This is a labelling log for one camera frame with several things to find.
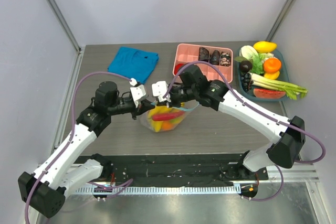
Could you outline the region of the red chili pepper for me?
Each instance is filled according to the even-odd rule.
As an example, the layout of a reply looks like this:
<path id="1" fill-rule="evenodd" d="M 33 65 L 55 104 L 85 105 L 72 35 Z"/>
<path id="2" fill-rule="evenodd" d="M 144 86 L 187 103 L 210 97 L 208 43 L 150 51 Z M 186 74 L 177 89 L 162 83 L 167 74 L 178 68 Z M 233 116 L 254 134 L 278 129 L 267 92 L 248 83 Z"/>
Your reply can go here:
<path id="1" fill-rule="evenodd" d="M 184 115 L 184 111 L 177 111 L 177 112 L 172 112 L 172 113 L 160 113 L 160 114 L 155 114 L 152 116 L 153 121 L 170 121 L 175 118 L 179 118 L 180 116 Z"/>

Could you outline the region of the clear zip top bag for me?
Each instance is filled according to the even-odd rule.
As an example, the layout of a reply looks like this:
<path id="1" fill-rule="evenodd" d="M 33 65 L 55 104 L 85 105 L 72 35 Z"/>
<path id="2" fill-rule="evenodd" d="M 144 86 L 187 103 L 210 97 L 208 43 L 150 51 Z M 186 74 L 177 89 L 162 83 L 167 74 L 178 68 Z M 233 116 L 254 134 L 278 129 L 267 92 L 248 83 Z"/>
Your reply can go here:
<path id="1" fill-rule="evenodd" d="M 183 102 L 179 108 L 155 106 L 140 116 L 140 123 L 152 132 L 166 132 L 175 129 L 199 106 L 196 101 Z"/>

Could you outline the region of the orange fruit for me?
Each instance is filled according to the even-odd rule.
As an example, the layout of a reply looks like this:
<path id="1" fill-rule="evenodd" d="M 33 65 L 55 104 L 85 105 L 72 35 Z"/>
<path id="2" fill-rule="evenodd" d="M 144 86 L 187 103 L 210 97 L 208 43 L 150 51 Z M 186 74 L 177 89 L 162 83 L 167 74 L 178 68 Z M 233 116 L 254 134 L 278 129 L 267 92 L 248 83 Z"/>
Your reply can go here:
<path id="1" fill-rule="evenodd" d="M 174 124 L 171 123 L 170 121 L 163 121 L 161 125 L 161 131 L 170 131 L 174 129 Z"/>

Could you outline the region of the yellow banana bunch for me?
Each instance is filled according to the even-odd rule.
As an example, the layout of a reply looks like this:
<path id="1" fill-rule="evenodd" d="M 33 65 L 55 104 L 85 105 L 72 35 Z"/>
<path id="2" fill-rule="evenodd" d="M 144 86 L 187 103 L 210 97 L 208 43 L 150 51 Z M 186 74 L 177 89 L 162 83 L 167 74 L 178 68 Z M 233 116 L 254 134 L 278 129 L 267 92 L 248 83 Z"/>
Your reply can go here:
<path id="1" fill-rule="evenodd" d="M 154 109 L 148 112 L 147 120 L 154 132 L 159 132 L 161 130 L 162 124 L 166 118 L 166 114 L 170 111 L 171 108 L 166 106 L 156 106 Z"/>

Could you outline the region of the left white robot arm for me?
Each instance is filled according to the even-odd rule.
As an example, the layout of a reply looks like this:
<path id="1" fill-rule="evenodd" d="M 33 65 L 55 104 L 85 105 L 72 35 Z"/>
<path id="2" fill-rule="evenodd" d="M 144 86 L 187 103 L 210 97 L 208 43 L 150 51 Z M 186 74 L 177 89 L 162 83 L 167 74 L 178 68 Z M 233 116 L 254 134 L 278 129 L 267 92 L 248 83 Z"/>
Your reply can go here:
<path id="1" fill-rule="evenodd" d="M 119 95 L 117 84 L 99 84 L 90 105 L 72 122 L 72 129 L 61 145 L 33 173 L 23 172 L 18 178 L 21 198 L 25 202 L 25 221 L 33 208 L 46 218 L 58 213 L 66 198 L 83 184 L 94 179 L 107 181 L 112 174 L 111 161 L 94 154 L 73 171 L 70 167 L 111 123 L 114 115 L 131 114 L 133 119 L 154 106 L 147 99 L 144 85 L 130 81 L 127 97 Z"/>

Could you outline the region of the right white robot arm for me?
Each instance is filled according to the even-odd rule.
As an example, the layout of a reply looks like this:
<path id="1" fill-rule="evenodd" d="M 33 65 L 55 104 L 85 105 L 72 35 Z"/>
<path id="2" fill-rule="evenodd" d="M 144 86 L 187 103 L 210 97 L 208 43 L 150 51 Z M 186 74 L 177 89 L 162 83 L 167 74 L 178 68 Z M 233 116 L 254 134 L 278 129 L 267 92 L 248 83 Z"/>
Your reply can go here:
<path id="1" fill-rule="evenodd" d="M 264 135 L 269 143 L 248 151 L 237 166 L 237 173 L 242 179 L 250 179 L 256 171 L 270 165 L 292 168 L 305 143 L 303 119 L 274 114 L 238 95 L 220 80 L 181 83 L 175 87 L 159 81 L 152 84 L 152 93 L 159 104 L 173 107 L 195 100 L 202 106 L 241 120 Z"/>

